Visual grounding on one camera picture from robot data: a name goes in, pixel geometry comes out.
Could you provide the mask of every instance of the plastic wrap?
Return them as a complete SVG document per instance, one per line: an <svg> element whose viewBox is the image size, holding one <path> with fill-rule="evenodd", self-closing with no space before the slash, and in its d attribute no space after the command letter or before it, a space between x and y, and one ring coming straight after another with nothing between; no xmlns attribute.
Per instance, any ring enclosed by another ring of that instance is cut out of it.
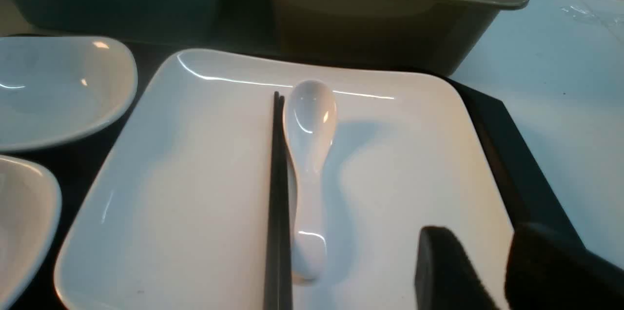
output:
<svg viewBox="0 0 624 310"><path fill-rule="evenodd" d="M563 6L561 10L566 15L584 23L606 24L607 26L624 28L624 14L592 12L575 5Z"/></svg>

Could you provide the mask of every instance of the white square plate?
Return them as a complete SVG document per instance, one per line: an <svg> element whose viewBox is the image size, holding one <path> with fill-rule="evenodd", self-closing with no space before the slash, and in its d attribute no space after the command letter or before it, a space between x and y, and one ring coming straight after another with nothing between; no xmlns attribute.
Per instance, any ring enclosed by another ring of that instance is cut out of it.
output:
<svg viewBox="0 0 624 310"><path fill-rule="evenodd" d="M419 230L450 227L495 301L512 226L468 112L430 75L185 50L161 66L58 257L70 309L261 309L273 93L334 89L328 265L297 310L413 310Z"/></svg>

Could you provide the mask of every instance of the white dish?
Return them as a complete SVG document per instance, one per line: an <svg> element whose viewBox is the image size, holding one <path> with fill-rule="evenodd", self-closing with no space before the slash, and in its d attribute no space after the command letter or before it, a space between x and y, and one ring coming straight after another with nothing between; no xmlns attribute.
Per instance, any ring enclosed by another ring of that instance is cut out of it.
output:
<svg viewBox="0 0 624 310"><path fill-rule="evenodd" d="M60 217L60 188L46 168L0 155L0 310L41 266Z"/></svg>
<svg viewBox="0 0 624 310"><path fill-rule="evenodd" d="M339 112L323 171L327 264L294 287L294 307L415 309L419 230L435 224L507 308L512 226L454 88L210 50L169 57L123 128L58 256L64 304L261 309L273 92L304 79L331 87Z"/></svg>
<svg viewBox="0 0 624 310"><path fill-rule="evenodd" d="M0 152L67 143L118 119L137 91L137 68L105 37L0 39Z"/></svg>

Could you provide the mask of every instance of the white table surface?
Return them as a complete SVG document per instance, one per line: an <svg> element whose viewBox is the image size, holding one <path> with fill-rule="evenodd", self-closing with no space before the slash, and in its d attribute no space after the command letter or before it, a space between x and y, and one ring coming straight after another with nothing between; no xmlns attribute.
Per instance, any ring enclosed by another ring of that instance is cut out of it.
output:
<svg viewBox="0 0 624 310"><path fill-rule="evenodd" d="M10 0L0 12L0 35L40 32ZM611 14L624 0L530 0L497 17L452 79L506 104L585 245L624 268L624 26Z"/></svg>

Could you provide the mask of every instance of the spoon bowl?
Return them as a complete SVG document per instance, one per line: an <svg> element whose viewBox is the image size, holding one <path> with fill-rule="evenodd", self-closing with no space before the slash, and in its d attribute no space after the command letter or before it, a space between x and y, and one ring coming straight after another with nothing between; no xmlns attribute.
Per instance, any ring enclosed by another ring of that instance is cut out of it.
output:
<svg viewBox="0 0 624 310"><path fill-rule="evenodd" d="M286 100L283 123L297 181L292 270L303 279L314 280L323 272L327 259L321 173L336 132L332 89L315 80L296 85Z"/></svg>

